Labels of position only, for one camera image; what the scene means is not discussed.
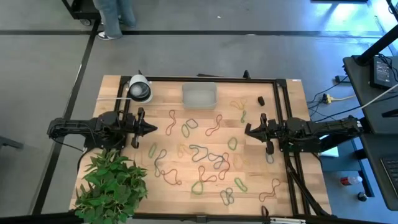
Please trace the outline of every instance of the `wooden tabletop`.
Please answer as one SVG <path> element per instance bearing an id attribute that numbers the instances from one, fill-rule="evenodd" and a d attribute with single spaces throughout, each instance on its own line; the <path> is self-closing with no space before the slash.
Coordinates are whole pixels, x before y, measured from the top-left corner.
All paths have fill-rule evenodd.
<path id="1" fill-rule="evenodd" d="M 99 98 L 116 97 L 120 76 L 105 75 L 99 90 Z M 293 116 L 309 120 L 307 104 L 300 80 L 287 80 L 289 98 Z M 158 127 L 153 133 L 139 138 L 139 149 L 132 148 L 129 144 L 122 150 L 122 155 L 134 159 L 137 165 L 148 169 L 145 182 L 149 191 L 148 199 L 144 199 L 136 213 L 166 213 L 166 214 L 209 214 L 209 215 L 255 215 L 261 214 L 261 205 L 268 208 L 270 215 L 292 215 L 290 205 L 289 188 L 283 154 L 279 151 L 278 142 L 273 140 L 275 146 L 274 163 L 269 164 L 265 157 L 265 144 L 257 139 L 244 134 L 246 123 L 251 123 L 252 128 L 259 126 L 261 113 L 266 113 L 269 119 L 277 119 L 274 92 L 271 84 L 266 83 L 217 83 L 218 103 L 214 110 L 185 110 L 182 98 L 183 82 L 152 82 L 151 88 L 154 94 L 152 101 L 148 104 L 131 101 L 130 113 L 136 114 L 138 107 L 143 107 L 146 112 L 145 121 Z M 280 89 L 282 111 L 286 119 L 283 94 Z M 257 97 L 262 96 L 266 103 L 260 106 Z M 242 110 L 232 107 L 230 103 L 237 101 L 245 103 L 244 110 L 247 114 L 245 122 L 241 122 Z M 114 100 L 99 100 L 96 103 L 94 117 L 106 111 L 112 111 Z M 166 135 L 167 126 L 173 123 L 170 118 L 170 110 L 175 110 L 176 124 L 172 128 L 171 135 Z M 207 136 L 205 131 L 217 125 L 216 117 L 221 114 L 220 128 L 211 136 Z M 198 123 L 195 129 L 189 128 L 189 137 L 184 137 L 181 131 L 182 125 L 189 119 L 194 119 Z M 235 137 L 237 140 L 236 149 L 228 147 L 228 141 Z M 149 150 L 153 143 L 157 144 L 157 150 L 153 158 L 149 157 Z M 215 169 L 215 162 L 209 161 L 206 157 L 206 150 L 201 149 L 199 154 L 194 156 L 195 150 L 190 149 L 189 145 L 196 144 L 208 148 L 209 153 L 222 155 L 229 154 L 228 163 L 221 164 L 219 169 Z M 170 185 L 176 182 L 176 172 L 173 170 L 167 175 L 155 176 L 155 158 L 160 151 L 165 149 L 167 155 L 159 159 L 157 166 L 160 170 L 168 172 L 172 169 L 177 170 L 177 180 L 181 185 Z M 82 160 L 80 167 L 90 163 L 90 156 L 99 149 L 89 152 Z M 319 161 L 311 154 L 301 153 L 303 172 L 307 188 L 315 197 L 317 202 L 327 212 L 331 212 L 329 200 L 323 180 L 322 169 Z M 216 182 L 203 183 L 203 193 L 196 195 L 192 193 L 192 186 L 199 181 L 198 168 L 203 166 L 205 172 L 203 180 L 215 175 Z M 80 184 L 85 186 L 86 182 L 81 178 L 85 175 L 84 169 L 80 169 L 76 179 L 76 187 Z M 236 184 L 235 178 L 240 178 L 247 187 L 243 192 Z M 280 185 L 275 188 L 275 195 L 267 197 L 264 202 L 259 200 L 262 192 L 272 192 L 272 180 L 278 179 Z M 220 192 L 232 188 L 234 203 L 225 205 L 223 200 L 228 203 L 225 193 Z M 201 191 L 201 184 L 194 187 L 194 191 Z M 302 210 L 300 191 L 296 186 L 296 195 L 299 211 Z M 70 208 L 74 208 L 76 195 L 73 193 Z"/>

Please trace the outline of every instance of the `gray floor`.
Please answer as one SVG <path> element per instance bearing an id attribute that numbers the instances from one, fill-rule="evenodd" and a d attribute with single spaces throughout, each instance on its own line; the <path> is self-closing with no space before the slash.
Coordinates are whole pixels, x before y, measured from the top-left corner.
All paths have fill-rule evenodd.
<path id="1" fill-rule="evenodd" d="M 134 11 L 139 30 L 379 30 L 375 12 L 367 4 L 135 0 Z M 0 0 L 0 30 L 4 29 L 89 27 L 72 20 L 60 1 Z M 86 35 L 0 35 L 0 135 L 25 144 L 21 151 L 8 147 L 0 151 L 0 217 L 26 215 L 30 211 L 52 144 L 45 132 L 49 121 L 61 116 L 65 109 L 87 40 Z M 138 69 L 145 75 L 207 73 L 226 77 L 240 77 L 247 69 L 252 77 L 300 78 L 310 100 L 331 86 L 335 75 L 344 75 L 343 57 L 362 53 L 376 40 L 230 35 L 130 35 L 112 42 L 96 40 L 72 118 L 88 119 L 92 115 L 103 75 L 133 75 Z M 388 49 L 383 53 L 390 54 Z M 328 93 L 339 98 L 353 95 L 354 91 L 350 85 L 341 85 Z M 319 112 L 333 114 L 357 105 L 353 98 L 322 105 Z M 313 119 L 321 117 L 316 114 Z M 68 137 L 66 142 L 81 147 L 83 139 Z M 71 148 L 62 149 L 44 213 L 68 210 L 79 155 Z M 376 198 L 367 202 L 354 198 L 361 191 L 360 185 L 338 185 L 338 178 L 346 173 L 325 174 L 333 214 L 395 222 L 398 213 L 386 208 L 368 164 L 366 169 L 376 192 Z"/>

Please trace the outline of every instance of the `green plant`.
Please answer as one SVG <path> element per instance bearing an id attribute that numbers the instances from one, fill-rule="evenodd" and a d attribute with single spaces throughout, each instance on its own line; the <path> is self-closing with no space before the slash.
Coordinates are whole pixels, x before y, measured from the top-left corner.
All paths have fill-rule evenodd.
<path id="1" fill-rule="evenodd" d="M 147 189 L 143 177 L 146 169 L 133 166 L 127 167 L 126 156 L 119 156 L 116 150 L 96 153 L 98 157 L 91 157 L 92 164 L 88 165 L 84 176 L 90 189 L 80 185 L 81 195 L 75 203 L 75 215 L 88 223 L 117 224 L 120 220 L 125 223 L 128 216 L 133 216 L 143 197 L 147 197 Z"/>

